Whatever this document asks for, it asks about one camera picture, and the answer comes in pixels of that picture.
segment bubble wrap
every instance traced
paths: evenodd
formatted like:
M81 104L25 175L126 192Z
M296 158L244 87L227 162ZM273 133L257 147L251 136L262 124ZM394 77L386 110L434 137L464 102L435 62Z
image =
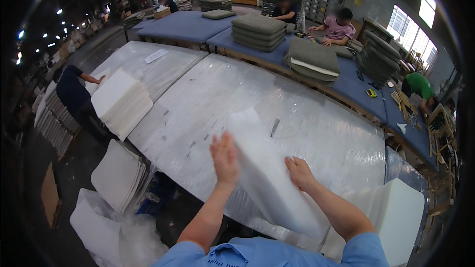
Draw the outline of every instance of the bubble wrap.
M168 53L147 64L145 59L160 49ZM131 41L115 51L91 73L100 74L110 68L111 74L123 68L146 87L153 102L176 80L196 65L208 53L171 45Z
M336 194L384 181L383 132L323 94L245 62L210 54L171 86L130 133L159 169L202 201L215 184L209 145L230 112L257 111L269 136L303 158ZM265 221L242 187L225 215L263 234L310 250L321 241Z

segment pink t-shirt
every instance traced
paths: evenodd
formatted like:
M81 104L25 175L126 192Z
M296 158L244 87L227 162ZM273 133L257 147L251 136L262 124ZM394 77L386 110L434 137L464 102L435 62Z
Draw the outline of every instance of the pink t-shirt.
M347 36L349 39L353 39L355 35L355 27L349 24L347 26L340 26L336 19L333 17L327 17L324 21L324 24L328 26L328 32L325 37L340 40Z

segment yellow tool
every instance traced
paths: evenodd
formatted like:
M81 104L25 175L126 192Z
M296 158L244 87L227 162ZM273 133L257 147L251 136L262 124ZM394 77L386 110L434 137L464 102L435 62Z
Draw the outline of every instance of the yellow tool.
M372 89L366 90L366 94L371 98L376 98L378 96L378 94L375 91L373 91Z

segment light blue shirt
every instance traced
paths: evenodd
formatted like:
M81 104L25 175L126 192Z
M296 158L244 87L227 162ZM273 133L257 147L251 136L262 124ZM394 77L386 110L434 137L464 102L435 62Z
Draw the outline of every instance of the light blue shirt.
M320 267L346 266L388 267L380 238L375 233L362 233L348 241L341 264L324 258L321 253L297 248L278 240L262 237L233 238L229 243L204 250L191 241L183 241L163 255L153 267Z

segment person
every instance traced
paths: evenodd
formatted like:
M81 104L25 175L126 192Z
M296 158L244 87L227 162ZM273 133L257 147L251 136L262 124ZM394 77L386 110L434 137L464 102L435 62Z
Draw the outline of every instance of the person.
M239 181L237 150L232 136L213 136L211 157L217 183L208 200L178 237L177 244L153 267L178 266L339 266L318 252L291 246L278 240L233 238L211 247L221 226L224 205ZM370 220L356 206L322 186L303 159L287 157L292 182L308 193L346 241L341 265L351 267L389 266L381 241Z
M297 25L298 6L292 0L277 0L272 18Z
M166 7L169 7L171 14L178 11L177 4L173 0L158 0L158 3L160 5L164 5Z
M92 121L96 122L99 127L102 127L103 123L95 113L91 102L91 95L81 85L78 78L90 83L100 84L104 77L101 76L99 80L96 80L74 65L68 65L64 69L58 68L53 73L53 80L56 83L56 93L59 100L61 100L74 120L91 133L100 143L108 143L111 135L109 130L105 129L106 135L104 135L94 126Z
M347 7L338 10L335 15L328 16L324 23L318 27L312 26L308 31L328 30L322 40L322 45L331 46L332 44L345 45L352 40L356 29L352 25L353 13Z
M422 98L420 108L428 116L430 115L428 108L434 110L434 108L439 104L436 94L434 94L429 81L418 72L413 72L406 75L402 81L401 90L404 94L406 94L407 97L411 97L412 93L419 95Z

